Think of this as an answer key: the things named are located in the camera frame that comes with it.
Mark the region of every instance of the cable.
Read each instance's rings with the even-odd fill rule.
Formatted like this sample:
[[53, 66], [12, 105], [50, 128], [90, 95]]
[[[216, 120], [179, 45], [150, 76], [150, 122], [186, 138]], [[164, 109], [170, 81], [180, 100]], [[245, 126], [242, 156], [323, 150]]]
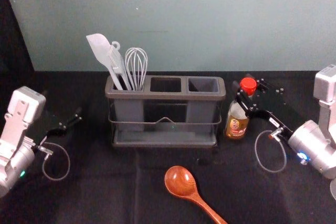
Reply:
[[260, 136], [263, 135], [263, 134], [266, 133], [266, 132], [270, 132], [270, 133], [272, 133], [271, 130], [265, 130], [265, 131], [261, 132], [261, 133], [257, 136], [257, 138], [256, 138], [256, 142], [254, 143], [254, 151], [255, 151], [255, 154], [256, 154], [257, 161], [258, 161], [259, 165], [260, 165], [264, 170], [266, 170], [266, 171], [268, 171], [268, 172], [270, 172], [270, 173], [279, 173], [279, 172], [282, 172], [282, 171], [285, 169], [286, 165], [287, 165], [287, 156], [286, 156], [286, 151], [285, 151], [285, 149], [284, 149], [284, 147], [283, 147], [283, 145], [282, 145], [281, 142], [278, 142], [278, 143], [280, 144], [280, 147], [281, 147], [281, 149], [282, 149], [282, 153], [283, 153], [283, 156], [284, 156], [284, 157], [283, 157], [284, 159], [283, 159], [283, 166], [282, 166], [282, 168], [280, 168], [280, 169], [278, 169], [278, 170], [270, 170], [270, 169], [267, 169], [264, 165], [262, 165], [262, 163], [261, 163], [261, 161], [260, 161], [260, 159], [259, 159], [258, 152], [257, 152], [257, 143], [258, 143], [258, 140], [259, 140]]
[[50, 144], [50, 145], [54, 145], [54, 146], [59, 147], [61, 150], [63, 150], [63, 152], [64, 152], [65, 155], [67, 156], [67, 158], [68, 158], [68, 164], [69, 164], [69, 165], [68, 165], [68, 170], [67, 170], [67, 172], [65, 173], [65, 175], [64, 175], [63, 177], [61, 177], [61, 178], [52, 178], [52, 177], [50, 177], [50, 176], [46, 173], [46, 170], [45, 170], [45, 164], [46, 164], [46, 162], [47, 162], [47, 160], [48, 160], [48, 158], [49, 158], [49, 155], [47, 155], [47, 156], [45, 157], [44, 161], [43, 161], [43, 164], [42, 164], [42, 172], [43, 172], [44, 176], [46, 176], [48, 179], [50, 179], [50, 180], [52, 180], [52, 181], [61, 181], [61, 180], [65, 179], [65, 178], [68, 176], [69, 172], [70, 172], [70, 157], [69, 157], [69, 154], [68, 154], [67, 151], [66, 151], [62, 146], [60, 146], [59, 144], [45, 142], [46, 139], [47, 139], [47, 137], [45, 136], [45, 138], [42, 140], [42, 142], [41, 142], [40, 145], [42, 145], [42, 143], [45, 143], [45, 144]]

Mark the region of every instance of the red bottle cap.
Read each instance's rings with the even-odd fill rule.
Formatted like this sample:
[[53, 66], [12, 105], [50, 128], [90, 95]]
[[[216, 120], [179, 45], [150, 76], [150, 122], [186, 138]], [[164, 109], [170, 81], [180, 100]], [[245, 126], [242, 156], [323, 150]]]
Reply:
[[248, 95], [253, 95], [254, 91], [257, 89], [257, 82], [255, 79], [250, 77], [245, 77], [240, 81], [240, 87], [243, 89]]

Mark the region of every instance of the wooden spoon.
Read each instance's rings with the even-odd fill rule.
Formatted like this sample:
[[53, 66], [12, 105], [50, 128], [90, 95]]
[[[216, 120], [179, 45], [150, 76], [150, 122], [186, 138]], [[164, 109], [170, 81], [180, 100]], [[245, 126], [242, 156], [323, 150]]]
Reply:
[[202, 207], [218, 224], [227, 224], [198, 194], [193, 175], [182, 166], [169, 168], [164, 176], [167, 190], [176, 197], [190, 200]]

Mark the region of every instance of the utensil holder compartment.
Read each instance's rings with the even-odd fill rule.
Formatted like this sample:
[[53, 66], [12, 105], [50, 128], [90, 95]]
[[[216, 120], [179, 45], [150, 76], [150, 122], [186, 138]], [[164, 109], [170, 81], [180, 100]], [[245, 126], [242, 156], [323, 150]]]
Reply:
[[115, 146], [213, 146], [225, 99], [219, 77], [146, 76], [140, 91], [117, 90], [108, 77], [106, 97]]

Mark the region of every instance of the bottle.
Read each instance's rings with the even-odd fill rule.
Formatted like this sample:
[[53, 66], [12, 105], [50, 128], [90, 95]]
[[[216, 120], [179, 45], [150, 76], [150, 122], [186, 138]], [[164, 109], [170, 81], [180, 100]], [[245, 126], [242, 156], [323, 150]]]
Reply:
[[[257, 89], [257, 82], [250, 77], [243, 78], [240, 82], [240, 88], [251, 98]], [[249, 118], [245, 115], [243, 108], [236, 100], [233, 100], [227, 113], [225, 135], [231, 139], [242, 138], [245, 135], [248, 121]]]

